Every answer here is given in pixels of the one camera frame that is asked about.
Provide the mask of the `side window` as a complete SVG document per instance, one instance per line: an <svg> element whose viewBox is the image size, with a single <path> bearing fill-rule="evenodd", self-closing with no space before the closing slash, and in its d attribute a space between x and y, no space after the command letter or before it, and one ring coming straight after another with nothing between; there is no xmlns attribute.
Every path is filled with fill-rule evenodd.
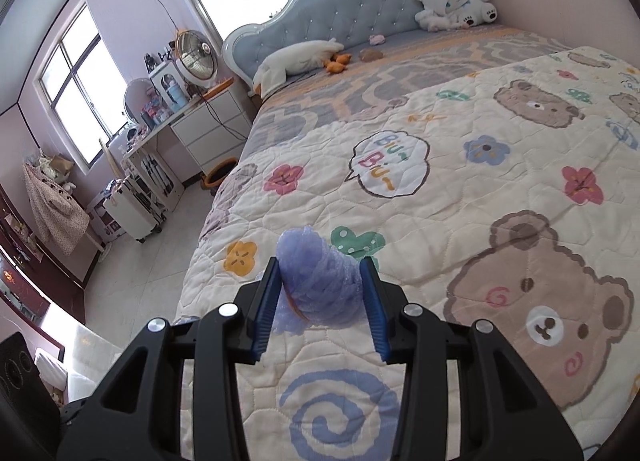
<svg viewBox="0 0 640 461"><path fill-rule="evenodd" d="M127 83L85 2L55 39L36 84L53 129L76 166L88 173L128 119Z"/></svg>

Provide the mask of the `white rolling cart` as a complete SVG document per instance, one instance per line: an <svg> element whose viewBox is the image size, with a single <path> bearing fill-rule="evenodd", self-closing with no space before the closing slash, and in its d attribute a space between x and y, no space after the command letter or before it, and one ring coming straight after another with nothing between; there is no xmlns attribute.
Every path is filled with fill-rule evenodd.
<svg viewBox="0 0 640 461"><path fill-rule="evenodd" d="M105 211L132 239L143 243L162 231L165 216L128 178L111 181L106 192Z"/></svg>

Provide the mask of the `bed with cartoon quilt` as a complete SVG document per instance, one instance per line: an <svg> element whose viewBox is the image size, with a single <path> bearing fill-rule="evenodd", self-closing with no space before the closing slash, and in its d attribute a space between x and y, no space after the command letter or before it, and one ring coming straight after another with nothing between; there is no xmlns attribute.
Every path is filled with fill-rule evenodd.
<svg viewBox="0 0 640 461"><path fill-rule="evenodd" d="M438 317L495 322L594 455L639 393L638 68L503 27L382 53L262 104L178 318L309 227Z"/></svg>

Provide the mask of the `orange rimmed small bin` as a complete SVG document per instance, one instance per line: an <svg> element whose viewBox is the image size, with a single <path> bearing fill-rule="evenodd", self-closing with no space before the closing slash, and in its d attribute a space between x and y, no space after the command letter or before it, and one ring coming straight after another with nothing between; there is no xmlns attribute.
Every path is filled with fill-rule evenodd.
<svg viewBox="0 0 640 461"><path fill-rule="evenodd" d="M213 169L211 169L206 175L202 177L202 189L208 190L209 192L214 194L237 165L238 159L234 157L228 158L218 163Z"/></svg>

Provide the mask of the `white cosmetic cabinet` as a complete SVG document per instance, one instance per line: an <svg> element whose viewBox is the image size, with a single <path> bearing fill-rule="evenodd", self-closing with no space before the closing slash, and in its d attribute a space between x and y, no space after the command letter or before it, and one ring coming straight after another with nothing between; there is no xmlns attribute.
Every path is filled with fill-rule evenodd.
<svg viewBox="0 0 640 461"><path fill-rule="evenodd" d="M157 65L149 73L149 78L172 112L179 111L190 102L188 85L172 60Z"/></svg>

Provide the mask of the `blue tufted headboard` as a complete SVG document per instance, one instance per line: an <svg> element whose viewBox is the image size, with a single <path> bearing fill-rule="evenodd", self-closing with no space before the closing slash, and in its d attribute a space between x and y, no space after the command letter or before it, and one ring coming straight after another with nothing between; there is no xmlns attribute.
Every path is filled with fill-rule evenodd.
<svg viewBox="0 0 640 461"><path fill-rule="evenodd" d="M329 39L347 48L360 46L376 34L416 30L414 15L420 10L418 0L288 0L273 18L232 31L224 40L222 57L250 84L264 59L283 47Z"/></svg>

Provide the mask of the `small brown plush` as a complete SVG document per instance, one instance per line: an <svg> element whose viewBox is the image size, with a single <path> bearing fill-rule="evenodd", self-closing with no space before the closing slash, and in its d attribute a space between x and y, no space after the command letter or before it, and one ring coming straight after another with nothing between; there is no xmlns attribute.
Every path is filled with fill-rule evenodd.
<svg viewBox="0 0 640 461"><path fill-rule="evenodd" d="M384 54L379 50L375 50L374 48L365 48L359 53L359 59L362 62L375 62L375 60L380 60L383 57Z"/></svg>

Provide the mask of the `purple foam net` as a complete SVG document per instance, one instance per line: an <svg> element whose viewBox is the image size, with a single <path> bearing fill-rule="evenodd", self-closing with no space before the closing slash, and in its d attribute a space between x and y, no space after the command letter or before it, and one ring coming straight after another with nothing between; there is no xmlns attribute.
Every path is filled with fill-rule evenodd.
<svg viewBox="0 0 640 461"><path fill-rule="evenodd" d="M277 242L282 289L272 332L349 328L366 317L359 264L310 227L288 229Z"/></svg>

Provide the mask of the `round vanity mirror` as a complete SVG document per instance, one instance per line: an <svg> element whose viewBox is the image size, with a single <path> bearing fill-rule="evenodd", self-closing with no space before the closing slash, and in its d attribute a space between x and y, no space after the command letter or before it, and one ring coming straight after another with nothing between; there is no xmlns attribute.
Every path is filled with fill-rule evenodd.
<svg viewBox="0 0 640 461"><path fill-rule="evenodd" d="M145 125L142 110L150 100L148 91L153 91L149 78L137 78L130 81L124 94L124 109L128 118L137 125Z"/></svg>

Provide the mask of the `white goose plush pillow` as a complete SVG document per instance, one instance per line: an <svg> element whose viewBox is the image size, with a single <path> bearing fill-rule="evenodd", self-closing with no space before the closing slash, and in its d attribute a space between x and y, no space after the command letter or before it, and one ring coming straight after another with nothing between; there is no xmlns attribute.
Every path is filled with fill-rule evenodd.
<svg viewBox="0 0 640 461"><path fill-rule="evenodd" d="M323 62L344 48L336 39L299 42L283 47L267 56L258 66L253 78L253 91L267 98L283 86L289 76L321 68Z"/></svg>

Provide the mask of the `white desk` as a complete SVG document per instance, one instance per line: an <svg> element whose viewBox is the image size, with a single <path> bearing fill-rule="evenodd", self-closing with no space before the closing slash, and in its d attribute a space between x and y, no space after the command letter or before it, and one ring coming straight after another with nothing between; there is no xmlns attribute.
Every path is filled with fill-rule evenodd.
<svg viewBox="0 0 640 461"><path fill-rule="evenodd" d="M144 122L137 124L137 135L120 160L144 181L155 199L169 212L176 210L184 183L201 173L198 163L174 132L174 125L198 106L200 102L192 99L152 130Z"/></svg>

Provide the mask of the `white nightstand drawers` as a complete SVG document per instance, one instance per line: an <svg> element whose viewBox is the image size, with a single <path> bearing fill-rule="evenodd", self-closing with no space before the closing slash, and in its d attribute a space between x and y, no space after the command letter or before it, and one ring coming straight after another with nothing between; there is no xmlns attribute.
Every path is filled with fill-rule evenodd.
<svg viewBox="0 0 640 461"><path fill-rule="evenodd" d="M234 84L212 98L200 99L170 125L204 174L221 162L240 158L251 126Z"/></svg>

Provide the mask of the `electric fan heater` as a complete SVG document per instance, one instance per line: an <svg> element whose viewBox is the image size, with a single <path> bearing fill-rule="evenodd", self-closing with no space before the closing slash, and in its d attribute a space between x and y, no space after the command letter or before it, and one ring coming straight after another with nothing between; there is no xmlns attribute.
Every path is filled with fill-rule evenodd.
<svg viewBox="0 0 640 461"><path fill-rule="evenodd" d="M203 33L196 30L179 31L175 38L174 55L178 70L189 83L206 91L216 84L217 53Z"/></svg>

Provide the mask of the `small pink plush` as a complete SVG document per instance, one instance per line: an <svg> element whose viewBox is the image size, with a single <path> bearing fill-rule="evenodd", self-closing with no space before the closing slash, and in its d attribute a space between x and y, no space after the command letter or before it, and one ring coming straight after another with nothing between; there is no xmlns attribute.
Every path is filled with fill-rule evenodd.
<svg viewBox="0 0 640 461"><path fill-rule="evenodd" d="M372 36L369 36L369 44L370 45L381 45L385 43L385 36L382 36L382 34L372 34Z"/></svg>

